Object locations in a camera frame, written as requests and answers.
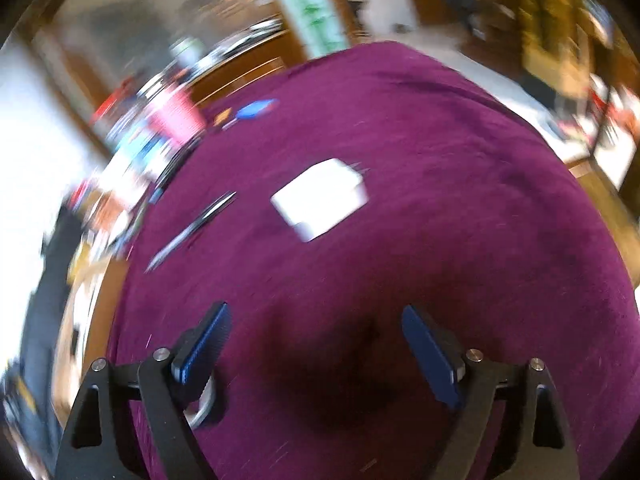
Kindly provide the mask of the black electrical tape roll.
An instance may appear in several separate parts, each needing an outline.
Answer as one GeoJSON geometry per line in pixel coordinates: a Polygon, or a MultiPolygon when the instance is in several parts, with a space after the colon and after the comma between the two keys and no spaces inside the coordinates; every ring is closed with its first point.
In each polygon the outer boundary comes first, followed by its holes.
{"type": "Polygon", "coordinates": [[[190,403],[183,411],[186,422],[192,430],[200,428],[212,414],[216,396],[216,379],[215,375],[211,374],[198,400],[190,403]]]}

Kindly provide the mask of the black sofa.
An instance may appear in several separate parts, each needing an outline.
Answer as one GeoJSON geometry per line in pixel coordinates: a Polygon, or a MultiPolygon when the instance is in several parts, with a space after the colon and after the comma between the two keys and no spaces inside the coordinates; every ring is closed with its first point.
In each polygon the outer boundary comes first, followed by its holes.
{"type": "Polygon", "coordinates": [[[43,270],[30,295],[17,360],[1,378],[1,415],[52,474],[62,427],[51,401],[53,361],[70,285],[67,269],[84,234],[70,208],[58,211],[53,234],[42,243],[43,270]]]}

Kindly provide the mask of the silver black ballpoint pen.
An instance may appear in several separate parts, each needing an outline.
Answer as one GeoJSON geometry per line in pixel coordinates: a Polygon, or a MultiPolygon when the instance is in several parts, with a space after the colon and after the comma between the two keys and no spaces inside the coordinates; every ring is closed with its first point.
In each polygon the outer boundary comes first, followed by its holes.
{"type": "Polygon", "coordinates": [[[213,203],[209,204],[190,224],[168,242],[149,262],[146,272],[151,272],[160,266],[168,256],[192,235],[213,221],[224,208],[227,208],[236,197],[236,192],[228,192],[221,195],[213,203]]]}

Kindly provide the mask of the purple velvet tablecloth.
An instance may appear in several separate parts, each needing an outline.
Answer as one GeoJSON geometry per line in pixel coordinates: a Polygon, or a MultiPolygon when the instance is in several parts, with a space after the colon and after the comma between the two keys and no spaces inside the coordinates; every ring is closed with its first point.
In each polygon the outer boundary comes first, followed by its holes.
{"type": "Polygon", "coordinates": [[[145,216],[108,355],[141,360],[219,300],[228,408],[198,442],[223,479],[419,479],[451,414],[401,335],[408,304],[488,358],[550,368],[582,478],[639,416],[639,315],[610,232],[541,135],[471,81],[364,44],[254,82],[269,113],[206,136],[145,216]],[[300,240],[270,198],[318,162],[368,202],[300,240]],[[155,270],[209,204],[235,200],[155,270]]]}

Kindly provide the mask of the white card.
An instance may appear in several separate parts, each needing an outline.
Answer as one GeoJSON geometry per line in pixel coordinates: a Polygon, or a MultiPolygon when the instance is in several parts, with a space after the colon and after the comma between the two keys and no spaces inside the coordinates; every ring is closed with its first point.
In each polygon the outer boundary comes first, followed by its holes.
{"type": "Polygon", "coordinates": [[[362,174],[337,158],[318,162],[270,198],[304,243],[326,234],[368,202],[362,174]]]}

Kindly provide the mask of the pink knit-sleeve bottle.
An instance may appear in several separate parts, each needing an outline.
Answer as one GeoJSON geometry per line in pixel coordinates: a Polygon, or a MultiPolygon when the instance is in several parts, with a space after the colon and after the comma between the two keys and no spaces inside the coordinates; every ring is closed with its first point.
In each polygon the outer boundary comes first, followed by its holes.
{"type": "Polygon", "coordinates": [[[178,148],[206,128],[206,121],[183,86],[168,84],[148,104],[152,124],[178,148]]]}

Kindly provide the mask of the small orange item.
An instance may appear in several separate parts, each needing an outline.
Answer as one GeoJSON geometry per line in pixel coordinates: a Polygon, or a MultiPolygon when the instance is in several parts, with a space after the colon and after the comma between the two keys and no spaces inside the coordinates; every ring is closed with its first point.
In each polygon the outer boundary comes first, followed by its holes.
{"type": "Polygon", "coordinates": [[[222,112],[218,113],[214,120],[214,126],[223,126],[226,122],[228,122],[229,117],[231,116],[232,109],[226,108],[222,112]]]}

